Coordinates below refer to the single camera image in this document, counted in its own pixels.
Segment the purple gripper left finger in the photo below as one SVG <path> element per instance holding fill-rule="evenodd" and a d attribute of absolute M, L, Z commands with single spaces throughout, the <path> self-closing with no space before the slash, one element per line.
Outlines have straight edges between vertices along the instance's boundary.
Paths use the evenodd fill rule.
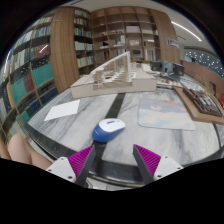
<path fill-rule="evenodd" d="M 95 146 L 91 145 L 70 157 L 60 157 L 47 171 L 81 187 L 86 187 L 86 179 L 96 156 Z"/>

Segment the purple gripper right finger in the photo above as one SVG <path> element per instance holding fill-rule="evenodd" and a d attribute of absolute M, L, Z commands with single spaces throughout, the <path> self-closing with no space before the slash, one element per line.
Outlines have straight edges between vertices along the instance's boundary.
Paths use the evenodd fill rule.
<path fill-rule="evenodd" d="M 160 156 L 137 144 L 133 145 L 133 156 L 145 184 L 157 181 L 182 169 L 182 166 L 170 156 Z"/>

